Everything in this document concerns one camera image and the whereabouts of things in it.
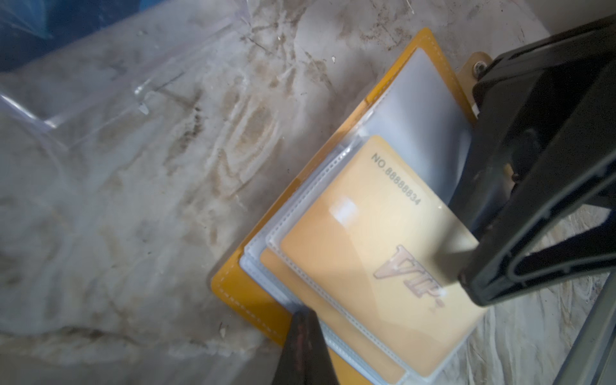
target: transparent plastic container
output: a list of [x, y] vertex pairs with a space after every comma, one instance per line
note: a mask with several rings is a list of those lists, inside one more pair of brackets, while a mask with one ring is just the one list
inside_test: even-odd
[[[133, 2], [25, 0], [0, 7], [0, 111], [70, 148], [138, 106], [152, 84], [179, 76], [177, 64], [209, 39], [249, 23], [246, 0]], [[55, 8], [46, 13], [37, 4]], [[76, 18], [85, 21], [74, 25]]]

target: black plastic part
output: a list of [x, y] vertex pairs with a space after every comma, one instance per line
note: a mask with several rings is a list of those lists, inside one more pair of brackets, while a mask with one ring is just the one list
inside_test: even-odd
[[314, 310], [293, 314], [272, 385], [338, 385]]
[[499, 56], [473, 89], [479, 120], [450, 202], [468, 227], [509, 163], [511, 198], [459, 276], [484, 306], [616, 267], [616, 216], [550, 248], [533, 245], [583, 203], [614, 208], [616, 16]]

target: yellow card holder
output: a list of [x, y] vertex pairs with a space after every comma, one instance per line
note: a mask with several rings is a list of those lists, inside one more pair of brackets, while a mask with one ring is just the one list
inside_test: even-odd
[[[285, 343], [286, 334], [291, 325], [291, 314], [263, 290], [253, 279], [240, 267], [240, 258], [244, 247], [255, 234], [260, 231], [269, 219], [282, 207], [287, 199], [304, 183], [315, 168], [323, 162], [342, 138], [355, 126], [362, 116], [372, 107], [393, 80], [408, 62], [416, 49], [422, 49], [434, 64], [440, 77], [447, 85], [452, 96], [464, 111], [467, 119], [474, 124], [475, 115], [472, 112], [468, 100], [453, 72], [445, 59], [440, 47], [437, 45], [434, 35], [429, 29], [423, 28], [411, 40], [393, 66], [383, 76], [375, 88], [363, 99], [351, 115], [343, 122], [334, 134], [325, 142], [323, 147], [312, 157], [306, 167], [295, 177], [276, 202], [265, 213], [263, 218], [250, 231], [248, 236], [240, 243], [239, 247], [231, 254], [227, 262], [221, 267], [212, 279], [212, 290], [231, 308], [247, 319], [266, 336], [273, 339], [279, 345]], [[329, 349], [331, 360], [341, 384], [366, 384], [369, 385], [359, 372], [353, 369], [338, 354]]]

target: clear plastic box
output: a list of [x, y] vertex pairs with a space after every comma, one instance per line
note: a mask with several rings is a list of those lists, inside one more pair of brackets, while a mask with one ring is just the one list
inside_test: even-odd
[[[208, 39], [249, 23], [246, 0], [133, 2], [132, 9], [121, 10], [117, 8], [132, 2], [24, 0], [0, 7], [4, 33], [0, 111], [18, 119], [30, 132], [70, 148], [138, 106], [151, 84], [173, 80], [182, 71], [177, 64]], [[92, 3], [98, 8], [83, 10]], [[20, 9], [24, 4], [28, 17]], [[48, 10], [46, 15], [44, 9], [36, 9], [37, 4], [59, 10], [56, 14]], [[68, 16], [74, 12], [72, 19], [92, 20], [70, 25], [68, 16], [57, 16], [60, 11]], [[46, 26], [49, 21], [40, 21], [41, 15], [68, 26]], [[81, 31], [69, 33], [68, 27]], [[84, 30], [91, 32], [81, 36]], [[52, 44], [54, 39], [62, 40], [55, 43], [55, 50], [41, 48], [41, 41]]]

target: marble surface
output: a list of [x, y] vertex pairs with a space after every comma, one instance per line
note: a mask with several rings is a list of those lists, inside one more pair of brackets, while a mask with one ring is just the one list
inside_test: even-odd
[[[419, 29], [454, 67], [549, 34], [520, 0], [248, 5], [251, 27], [175, 63], [147, 115], [128, 108], [68, 152], [0, 116], [8, 383], [270, 383], [280, 348], [209, 289], [222, 261]], [[544, 242], [604, 215], [583, 208]], [[550, 383], [605, 277], [491, 308], [436, 383]]]

